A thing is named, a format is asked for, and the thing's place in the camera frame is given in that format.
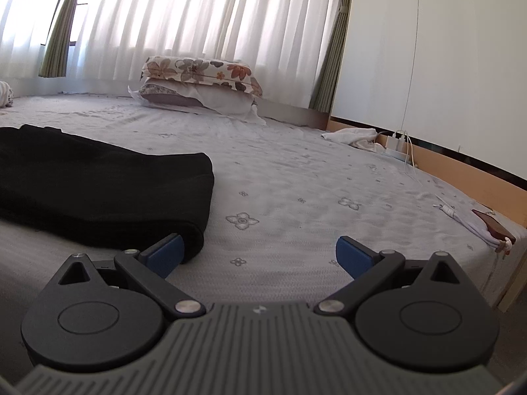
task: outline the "white logo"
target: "white logo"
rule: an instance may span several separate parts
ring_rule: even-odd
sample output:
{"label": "white logo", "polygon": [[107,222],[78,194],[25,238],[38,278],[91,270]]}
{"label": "white logo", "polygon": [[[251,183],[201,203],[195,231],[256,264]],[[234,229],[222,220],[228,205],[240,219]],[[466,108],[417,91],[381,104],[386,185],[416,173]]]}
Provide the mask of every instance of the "white logo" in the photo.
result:
{"label": "white logo", "polygon": [[257,313],[257,314],[261,315],[262,313],[267,312],[267,307],[265,307],[265,306],[258,306],[258,307],[255,307],[254,309],[252,309],[252,311],[254,313]]}

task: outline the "bed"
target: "bed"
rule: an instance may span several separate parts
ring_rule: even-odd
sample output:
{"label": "bed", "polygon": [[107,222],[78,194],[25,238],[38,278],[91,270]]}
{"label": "bed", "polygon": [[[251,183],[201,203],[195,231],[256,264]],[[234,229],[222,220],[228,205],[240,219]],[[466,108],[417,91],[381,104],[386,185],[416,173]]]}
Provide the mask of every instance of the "bed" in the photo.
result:
{"label": "bed", "polygon": [[[395,159],[326,141],[316,129],[85,95],[20,98],[0,109],[0,123],[53,126],[145,154],[206,153],[215,185],[205,246],[167,279],[208,307],[225,300],[314,304],[351,281],[335,261],[341,235],[413,259],[448,251],[494,304],[527,247],[527,230],[497,214],[517,239],[502,259],[433,205],[437,194],[456,207],[487,208],[425,172],[417,171],[416,182]],[[0,221],[0,374],[8,380],[30,367],[19,339],[24,311],[74,252],[92,260],[115,253]]]}

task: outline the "curtain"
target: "curtain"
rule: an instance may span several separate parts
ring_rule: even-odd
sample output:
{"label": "curtain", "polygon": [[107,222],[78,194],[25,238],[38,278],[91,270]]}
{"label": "curtain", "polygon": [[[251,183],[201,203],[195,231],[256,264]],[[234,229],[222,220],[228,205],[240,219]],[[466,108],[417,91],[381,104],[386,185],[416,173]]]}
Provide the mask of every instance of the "curtain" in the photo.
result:
{"label": "curtain", "polygon": [[67,76],[137,80],[149,56],[243,61],[264,97],[307,108],[338,0],[83,0]]}
{"label": "curtain", "polygon": [[68,61],[69,36],[77,0],[60,0],[44,51],[44,60],[40,67],[40,77],[65,77]]}
{"label": "curtain", "polygon": [[331,34],[320,78],[311,99],[310,108],[321,113],[330,113],[337,88],[338,74],[341,70],[342,54],[344,52],[344,42],[346,41],[346,31],[348,28],[348,13],[351,0],[341,0],[337,19]]}
{"label": "curtain", "polygon": [[35,78],[57,0],[0,0],[0,76]]}

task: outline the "wooden bed frame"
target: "wooden bed frame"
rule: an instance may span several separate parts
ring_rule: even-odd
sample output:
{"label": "wooden bed frame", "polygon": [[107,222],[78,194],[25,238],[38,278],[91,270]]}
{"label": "wooden bed frame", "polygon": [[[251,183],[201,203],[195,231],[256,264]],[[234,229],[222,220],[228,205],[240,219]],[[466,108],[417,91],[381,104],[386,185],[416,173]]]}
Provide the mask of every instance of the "wooden bed frame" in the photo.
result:
{"label": "wooden bed frame", "polygon": [[[353,126],[329,118],[327,130],[335,132]],[[376,142],[386,145],[386,136],[378,135]],[[413,146],[416,166],[444,180],[479,203],[505,215],[512,221],[527,227],[527,191],[505,180],[481,171],[473,166],[436,153],[426,148]],[[527,284],[527,254],[524,253],[507,287],[498,302],[492,306],[505,312],[516,300]]]}

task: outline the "white wardrobe door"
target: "white wardrobe door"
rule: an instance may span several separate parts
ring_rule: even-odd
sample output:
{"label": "white wardrobe door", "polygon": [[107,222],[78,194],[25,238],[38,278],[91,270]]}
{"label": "white wardrobe door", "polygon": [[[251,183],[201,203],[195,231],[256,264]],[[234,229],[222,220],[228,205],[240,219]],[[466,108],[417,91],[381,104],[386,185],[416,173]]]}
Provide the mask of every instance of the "white wardrobe door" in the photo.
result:
{"label": "white wardrobe door", "polygon": [[417,0],[351,0],[332,116],[401,128],[416,23]]}
{"label": "white wardrobe door", "polygon": [[527,0],[419,0],[403,129],[527,178]]}

